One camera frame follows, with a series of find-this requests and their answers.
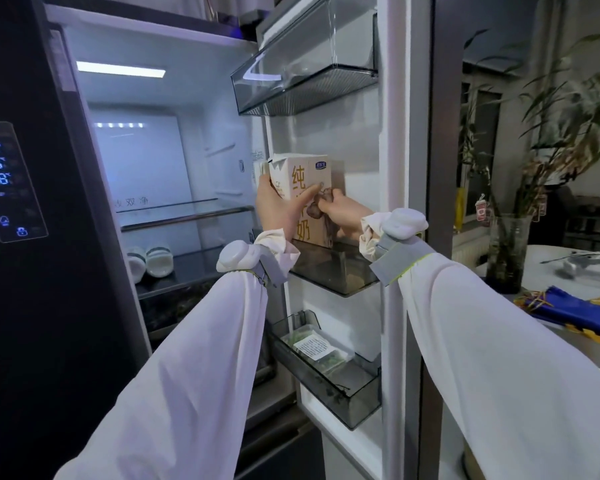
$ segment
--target milk carton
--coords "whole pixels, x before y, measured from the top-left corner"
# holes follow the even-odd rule
[[[298,197],[313,184],[322,183],[320,194],[331,199],[331,166],[327,155],[280,153],[269,160],[269,174],[276,190],[285,200]],[[318,196],[306,205],[297,224],[295,239],[333,247],[331,222],[318,208]]]

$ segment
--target temperature display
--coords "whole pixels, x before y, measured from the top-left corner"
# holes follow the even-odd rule
[[[46,236],[47,226],[13,126],[0,122],[0,242]]]

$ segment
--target refrigerator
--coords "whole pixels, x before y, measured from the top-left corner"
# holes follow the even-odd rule
[[[425,212],[450,254],[459,99],[432,76],[436,9],[282,0],[250,41],[109,0],[0,1],[0,477],[80,452],[222,247],[254,240],[275,153],[328,155],[334,187]],[[397,285],[351,243],[298,245],[268,289],[237,477],[437,478],[442,404]],[[156,248],[174,272],[135,283]],[[285,345],[306,325],[350,352],[350,385]]]

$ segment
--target human hand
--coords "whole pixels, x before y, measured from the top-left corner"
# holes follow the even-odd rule
[[[342,193],[340,189],[333,189],[333,201],[330,202],[321,198],[318,201],[318,208],[329,216],[338,229],[338,237],[348,237],[355,241],[359,240],[362,234],[362,217],[370,216],[373,210],[356,202]]]
[[[273,188],[271,178],[266,174],[262,175],[256,197],[256,210],[262,223],[262,230],[282,229],[286,240],[291,241],[296,235],[303,207],[320,192],[320,187],[319,184],[312,185],[295,199],[284,200]]]

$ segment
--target black refrigerator door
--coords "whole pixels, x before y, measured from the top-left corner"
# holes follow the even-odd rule
[[[39,0],[0,0],[0,479],[52,478],[149,354],[51,28]]]

